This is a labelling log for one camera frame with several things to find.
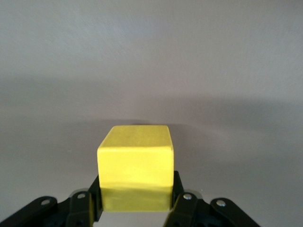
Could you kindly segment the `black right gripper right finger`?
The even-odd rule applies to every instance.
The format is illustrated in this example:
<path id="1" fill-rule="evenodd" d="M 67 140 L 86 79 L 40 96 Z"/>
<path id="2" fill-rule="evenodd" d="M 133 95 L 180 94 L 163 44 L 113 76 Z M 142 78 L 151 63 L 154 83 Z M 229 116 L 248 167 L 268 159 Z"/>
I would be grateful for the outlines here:
<path id="1" fill-rule="evenodd" d="M 166 227 L 258 227 L 233 201 L 215 198 L 209 204 L 184 190 L 178 171 L 174 172 L 172 210 Z"/>

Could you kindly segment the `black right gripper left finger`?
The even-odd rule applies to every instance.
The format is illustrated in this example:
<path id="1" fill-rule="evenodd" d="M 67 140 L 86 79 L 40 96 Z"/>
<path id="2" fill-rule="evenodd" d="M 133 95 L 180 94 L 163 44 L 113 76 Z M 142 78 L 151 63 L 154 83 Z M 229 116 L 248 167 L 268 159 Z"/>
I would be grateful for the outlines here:
<path id="1" fill-rule="evenodd" d="M 91 227 L 102 214 L 99 178 L 85 190 L 79 190 L 66 200 L 42 196 L 31 201 L 3 221 L 2 227 Z"/>

